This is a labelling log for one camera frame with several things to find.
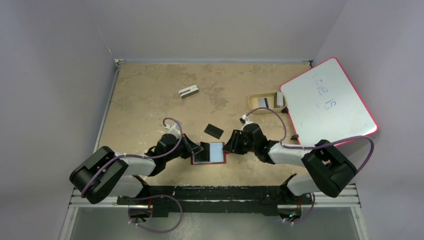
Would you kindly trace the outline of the black credit card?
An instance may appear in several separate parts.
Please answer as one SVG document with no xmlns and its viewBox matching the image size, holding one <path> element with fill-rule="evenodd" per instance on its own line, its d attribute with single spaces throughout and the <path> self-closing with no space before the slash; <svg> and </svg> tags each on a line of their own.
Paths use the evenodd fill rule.
<svg viewBox="0 0 424 240">
<path fill-rule="evenodd" d="M 201 151 L 193 156 L 194 164 L 206 164 L 210 162 L 210 144 L 206 142 L 200 142 L 199 146 Z"/>
<path fill-rule="evenodd" d="M 206 134 L 214 137 L 215 139 L 219 140 L 221 138 L 221 136 L 223 135 L 224 130 L 209 123 L 206 126 L 204 133 L 206 133 Z"/>
</svg>

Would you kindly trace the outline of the red card holder wallet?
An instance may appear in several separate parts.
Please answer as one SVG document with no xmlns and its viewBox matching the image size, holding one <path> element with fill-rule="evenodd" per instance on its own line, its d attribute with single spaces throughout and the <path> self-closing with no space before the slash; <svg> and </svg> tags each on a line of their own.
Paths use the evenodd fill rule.
<svg viewBox="0 0 424 240">
<path fill-rule="evenodd" d="M 224 142 L 207 142 L 210 144 L 210 162 L 203 164 L 194 164 L 193 156 L 191 156 L 191 165 L 208 165 L 208 164 L 225 164 L 227 162 L 226 152 L 223 151 Z"/>
</svg>

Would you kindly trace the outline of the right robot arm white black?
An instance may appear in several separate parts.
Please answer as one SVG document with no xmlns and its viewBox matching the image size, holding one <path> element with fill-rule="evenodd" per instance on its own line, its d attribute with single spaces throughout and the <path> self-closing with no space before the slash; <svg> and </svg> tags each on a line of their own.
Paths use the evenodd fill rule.
<svg viewBox="0 0 424 240">
<path fill-rule="evenodd" d="M 271 165 L 304 167 L 306 173 L 294 173 L 281 185 L 280 196 L 288 204 L 303 194 L 314 192 L 336 198 L 358 173 L 355 165 L 327 140 L 322 139 L 313 147 L 282 145 L 277 140 L 267 139 L 256 123 L 233 130 L 222 150 L 237 155 L 251 152 L 261 162 Z"/>
</svg>

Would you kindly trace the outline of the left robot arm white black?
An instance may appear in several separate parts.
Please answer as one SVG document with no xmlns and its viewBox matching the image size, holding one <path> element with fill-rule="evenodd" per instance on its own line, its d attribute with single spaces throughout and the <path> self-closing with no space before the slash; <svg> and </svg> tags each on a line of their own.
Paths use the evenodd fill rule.
<svg viewBox="0 0 424 240">
<path fill-rule="evenodd" d="M 138 205 L 149 199 L 147 184 L 140 176 L 153 177 L 171 160 L 187 159 L 204 152 L 203 143 L 194 143 L 186 134 L 176 137 L 166 133 L 144 155 L 116 153 L 102 146 L 74 169 L 69 181 L 80 196 L 97 204 L 109 196 L 130 197 Z"/>
</svg>

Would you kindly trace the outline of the loose card in tray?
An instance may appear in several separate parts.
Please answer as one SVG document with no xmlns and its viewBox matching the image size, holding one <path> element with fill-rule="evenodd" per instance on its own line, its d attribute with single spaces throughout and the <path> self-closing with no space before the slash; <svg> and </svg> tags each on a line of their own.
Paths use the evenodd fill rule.
<svg viewBox="0 0 424 240">
<path fill-rule="evenodd" d="M 267 97 L 258 98 L 257 101 L 259 108 L 270 108 L 270 104 Z"/>
</svg>

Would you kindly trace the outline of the stack of white cards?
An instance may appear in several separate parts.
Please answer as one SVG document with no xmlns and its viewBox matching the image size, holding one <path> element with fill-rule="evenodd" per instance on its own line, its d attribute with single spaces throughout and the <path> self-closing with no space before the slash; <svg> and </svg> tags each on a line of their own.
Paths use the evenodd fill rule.
<svg viewBox="0 0 424 240">
<path fill-rule="evenodd" d="M 284 108 L 285 107 L 284 94 L 281 91 L 278 91 L 278 92 L 275 93 L 274 107 L 275 108 Z"/>
</svg>

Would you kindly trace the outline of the white grey card reader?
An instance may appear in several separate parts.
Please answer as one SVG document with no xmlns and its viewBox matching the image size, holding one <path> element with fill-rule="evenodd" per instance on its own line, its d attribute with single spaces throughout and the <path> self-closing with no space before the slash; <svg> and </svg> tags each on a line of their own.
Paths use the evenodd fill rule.
<svg viewBox="0 0 424 240">
<path fill-rule="evenodd" d="M 197 94 L 199 91 L 200 90 L 199 90 L 197 85 L 192 85 L 192 86 L 189 86 L 189 87 L 186 87 L 186 88 L 179 90 L 178 94 L 179 94 L 181 99 L 185 99 L 189 96 Z"/>
</svg>

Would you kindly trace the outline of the beige oval tray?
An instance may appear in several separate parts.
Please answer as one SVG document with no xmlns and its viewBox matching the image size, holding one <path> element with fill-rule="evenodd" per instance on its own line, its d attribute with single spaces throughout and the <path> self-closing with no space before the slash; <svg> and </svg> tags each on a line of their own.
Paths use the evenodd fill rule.
<svg viewBox="0 0 424 240">
<path fill-rule="evenodd" d="M 249 111 L 257 108 L 268 108 L 275 112 L 283 112 L 287 108 L 287 102 L 281 91 L 253 93 L 248 97 Z"/>
</svg>

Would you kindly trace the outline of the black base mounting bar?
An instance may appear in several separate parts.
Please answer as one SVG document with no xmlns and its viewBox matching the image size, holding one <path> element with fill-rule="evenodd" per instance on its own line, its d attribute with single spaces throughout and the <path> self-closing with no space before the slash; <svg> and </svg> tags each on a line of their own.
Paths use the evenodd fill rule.
<svg viewBox="0 0 424 240">
<path fill-rule="evenodd" d="M 259 186 L 172 186 L 147 185 L 135 197 L 119 196 L 118 205 L 144 206 L 153 217 L 170 213 L 262 214 L 294 221 L 302 207 L 313 203 L 312 194 L 293 195 L 284 182 Z"/>
</svg>

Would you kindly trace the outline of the pink-framed whiteboard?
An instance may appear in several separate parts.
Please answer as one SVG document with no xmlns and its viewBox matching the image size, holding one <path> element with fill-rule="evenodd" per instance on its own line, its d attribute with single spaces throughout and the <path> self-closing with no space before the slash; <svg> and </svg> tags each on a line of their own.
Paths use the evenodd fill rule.
<svg viewBox="0 0 424 240">
<path fill-rule="evenodd" d="M 311 146 L 369 136 L 379 125 L 340 61 L 331 57 L 280 86 L 297 141 Z"/>
</svg>

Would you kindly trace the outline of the aluminium table frame rail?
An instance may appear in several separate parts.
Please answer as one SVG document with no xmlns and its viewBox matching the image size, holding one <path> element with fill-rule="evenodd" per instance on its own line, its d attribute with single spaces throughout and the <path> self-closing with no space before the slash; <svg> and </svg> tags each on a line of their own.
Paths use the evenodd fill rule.
<svg viewBox="0 0 424 240">
<path fill-rule="evenodd" d="M 321 139 L 313 146 L 269 140 L 247 114 L 218 154 L 254 153 L 261 162 L 306 168 L 307 174 L 292 174 L 279 186 L 171 186 L 149 185 L 152 177 L 176 159 L 211 158 L 211 145 L 192 142 L 178 120 L 165 124 L 167 133 L 143 155 L 120 154 L 108 146 L 97 149 L 70 175 L 70 182 L 90 204 L 114 198 L 127 208 L 128 223 L 146 229 L 146 221 L 178 213 L 253 213 L 278 216 L 284 223 L 301 223 L 307 214 L 302 204 L 316 204 L 316 193 L 337 198 L 359 168 L 337 149 L 337 142 Z"/>
</svg>

